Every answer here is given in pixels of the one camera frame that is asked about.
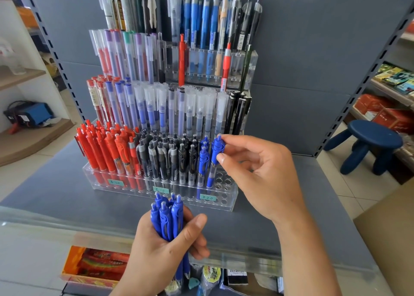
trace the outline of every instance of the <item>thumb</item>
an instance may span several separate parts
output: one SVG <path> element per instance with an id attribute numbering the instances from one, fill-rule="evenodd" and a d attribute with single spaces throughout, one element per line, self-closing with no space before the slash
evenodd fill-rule
<path id="1" fill-rule="evenodd" d="M 235 161 L 232 157 L 225 153 L 219 153 L 217 155 L 217 161 L 220 162 L 224 170 L 234 179 L 236 184 L 241 190 L 249 190 L 254 188 L 254 182 L 256 176 L 250 171 L 246 170 L 241 166 L 240 163 Z"/>
<path id="2" fill-rule="evenodd" d="M 184 256 L 185 252 L 189 250 L 190 246 L 195 242 L 197 237 L 201 234 L 201 231 L 206 223 L 207 215 L 201 213 L 195 216 L 187 223 L 179 235 L 168 244 L 171 246 L 171 250 L 174 251 L 174 254 L 179 256 L 180 260 Z"/>

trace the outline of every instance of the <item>fingernail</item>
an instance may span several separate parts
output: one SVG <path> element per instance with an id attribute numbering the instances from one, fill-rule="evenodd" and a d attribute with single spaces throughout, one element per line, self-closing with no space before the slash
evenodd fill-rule
<path id="1" fill-rule="evenodd" d="M 225 156 L 226 155 L 224 153 L 219 153 L 217 155 L 217 161 L 220 162 L 220 164 L 223 163 Z"/>
<path id="2" fill-rule="evenodd" d="M 207 215 L 200 214 L 195 217 L 195 225 L 202 229 L 207 223 Z"/>

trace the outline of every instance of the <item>tile floor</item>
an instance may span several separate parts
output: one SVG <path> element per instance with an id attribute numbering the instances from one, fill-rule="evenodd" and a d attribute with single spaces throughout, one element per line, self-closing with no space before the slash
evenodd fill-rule
<path id="1" fill-rule="evenodd" d="M 76 127 L 82 123 L 69 90 L 63 90 L 60 94 L 68 107 L 72 121 L 76 125 L 36 154 L 0 167 L 0 182 L 2 184 L 0 201 L 70 142 L 75 135 Z M 336 133 L 345 128 L 346 125 L 341 124 Z M 370 169 L 375 158 L 370 152 L 352 173 L 349 175 L 340 174 L 339 168 L 349 155 L 353 142 L 354 138 L 349 138 L 332 151 L 322 151 L 317 158 L 351 219 L 375 205 L 376 202 L 399 186 L 388 172 L 381 176 L 376 176 L 371 172 Z M 20 175 L 13 175 L 17 169 Z M 64 264 L 69 245 L 40 239 L 25 238 L 24 241 L 22 239 L 21 234 L 14 234 L 10 230 L 0 232 L 0 294 L 2 296 L 59 295 L 64 283 L 57 275 Z M 30 252 L 25 250 L 28 240 L 32 248 Z M 12 250 L 20 253 L 20 258 L 30 259 L 31 264 L 25 266 L 24 269 L 19 267 L 15 262 L 15 254 L 11 253 Z"/>

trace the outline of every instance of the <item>red box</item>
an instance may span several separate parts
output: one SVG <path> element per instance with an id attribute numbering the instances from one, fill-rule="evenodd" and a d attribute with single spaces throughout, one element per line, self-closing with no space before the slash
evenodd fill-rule
<path id="1" fill-rule="evenodd" d="M 379 112 L 384 108 L 393 108 L 394 103 L 386 97 L 361 95 L 355 103 L 355 109 L 365 114 L 367 111 Z"/>
<path id="2" fill-rule="evenodd" d="M 396 132 L 414 134 L 414 112 L 383 108 L 372 120 Z"/>

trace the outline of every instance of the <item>green pen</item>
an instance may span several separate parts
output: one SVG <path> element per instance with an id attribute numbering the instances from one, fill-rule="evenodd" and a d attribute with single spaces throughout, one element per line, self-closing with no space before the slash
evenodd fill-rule
<path id="1" fill-rule="evenodd" d="M 249 44 L 247 46 L 246 57 L 244 58 L 244 65 L 243 70 L 241 71 L 241 78 L 240 78 L 240 92 L 244 89 L 244 83 L 246 82 L 247 72 L 249 70 L 250 59 L 252 57 L 252 45 Z"/>

